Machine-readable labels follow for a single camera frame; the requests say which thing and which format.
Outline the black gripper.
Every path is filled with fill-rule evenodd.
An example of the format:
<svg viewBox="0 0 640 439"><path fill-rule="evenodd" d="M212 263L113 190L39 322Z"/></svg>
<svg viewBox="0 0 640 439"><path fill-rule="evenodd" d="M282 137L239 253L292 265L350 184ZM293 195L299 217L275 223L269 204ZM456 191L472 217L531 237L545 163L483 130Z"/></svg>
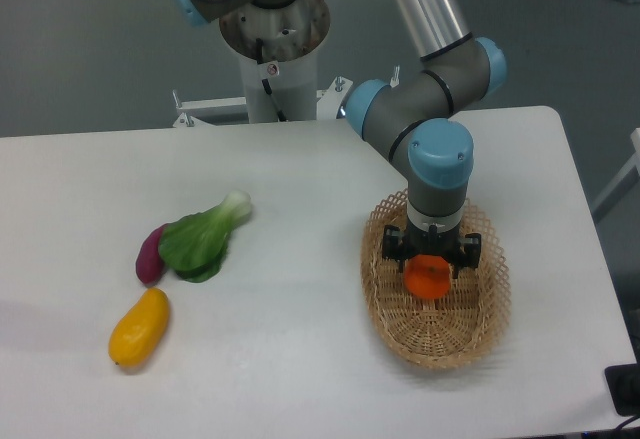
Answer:
<svg viewBox="0 0 640 439"><path fill-rule="evenodd" d="M457 279L461 270L475 270L479 266L482 252L482 235L474 232L459 238L459 229L460 226L445 232L437 228L423 231L409 223L403 231L386 225L381 242L382 258L395 261L398 272L403 274L406 261L415 256L441 257L451 265L452 278Z"/></svg>

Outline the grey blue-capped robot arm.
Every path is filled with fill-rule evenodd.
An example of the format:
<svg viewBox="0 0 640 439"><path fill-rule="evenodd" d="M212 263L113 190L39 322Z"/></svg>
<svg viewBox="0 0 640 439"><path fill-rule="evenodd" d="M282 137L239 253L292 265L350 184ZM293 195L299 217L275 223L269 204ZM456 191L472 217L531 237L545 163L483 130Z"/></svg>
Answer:
<svg viewBox="0 0 640 439"><path fill-rule="evenodd" d="M330 27L324 0L175 1L190 23L218 23L240 61L251 122L318 118L314 55ZM453 116L504 83L506 60L472 34L455 0L395 1L421 72L397 85L366 81L335 111L408 182L407 225L385 227L383 257L404 265L433 256L453 271L474 269L482 239L460 231L474 145Z"/></svg>

